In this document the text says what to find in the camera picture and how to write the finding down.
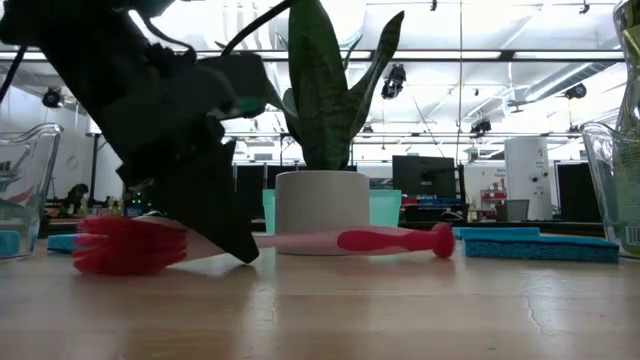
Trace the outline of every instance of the potted plant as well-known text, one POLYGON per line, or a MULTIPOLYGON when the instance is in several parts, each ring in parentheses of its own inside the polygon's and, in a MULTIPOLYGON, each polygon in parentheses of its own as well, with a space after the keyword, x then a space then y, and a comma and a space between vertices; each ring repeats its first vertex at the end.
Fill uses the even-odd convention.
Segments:
POLYGON ((309 171, 278 176, 277 233, 369 225, 368 177, 341 170, 349 162, 353 138, 365 124, 378 80, 398 47, 403 19, 400 12, 386 24, 371 66, 349 89, 345 76, 349 55, 342 60, 320 1, 296 1, 291 6, 287 41, 291 89, 280 99, 267 84, 268 102, 284 113, 309 171))

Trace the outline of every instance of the red brush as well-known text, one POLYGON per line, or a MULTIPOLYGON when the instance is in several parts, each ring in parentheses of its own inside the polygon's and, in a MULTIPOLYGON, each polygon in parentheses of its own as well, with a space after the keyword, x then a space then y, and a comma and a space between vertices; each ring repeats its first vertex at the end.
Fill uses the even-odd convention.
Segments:
MULTIPOLYGON (((75 267, 84 273, 150 275, 181 262, 223 254, 202 235, 180 223, 154 216, 135 219, 105 216, 84 220, 73 253, 75 267)), ((432 231, 367 226, 305 234, 254 235, 259 248, 305 255, 388 255, 433 250, 448 258, 455 249, 451 226, 432 231)))

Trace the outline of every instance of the wooden table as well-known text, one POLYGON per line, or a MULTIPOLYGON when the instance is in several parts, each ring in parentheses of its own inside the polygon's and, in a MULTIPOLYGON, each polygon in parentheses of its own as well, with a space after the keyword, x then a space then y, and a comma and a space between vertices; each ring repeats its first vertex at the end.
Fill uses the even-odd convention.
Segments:
POLYGON ((159 277, 0 265, 0 358, 640 359, 640 264, 293 257, 159 277))

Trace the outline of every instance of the white pot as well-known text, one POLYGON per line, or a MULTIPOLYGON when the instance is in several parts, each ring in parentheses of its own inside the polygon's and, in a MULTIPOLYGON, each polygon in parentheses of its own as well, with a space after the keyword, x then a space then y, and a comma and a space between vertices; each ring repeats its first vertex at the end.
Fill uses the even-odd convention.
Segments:
POLYGON ((276 177, 276 234, 368 225, 369 178, 366 175, 351 171, 296 171, 276 177))

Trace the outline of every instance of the blue container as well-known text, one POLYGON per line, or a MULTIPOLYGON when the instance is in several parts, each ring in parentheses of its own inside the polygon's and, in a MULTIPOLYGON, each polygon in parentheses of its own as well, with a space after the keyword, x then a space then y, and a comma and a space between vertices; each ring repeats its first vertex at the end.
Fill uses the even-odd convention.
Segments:
MULTIPOLYGON (((369 191, 369 224, 375 226, 398 226, 402 192, 400 190, 369 191)), ((262 190, 262 206, 267 234, 276 230, 276 193, 275 190, 262 190)))

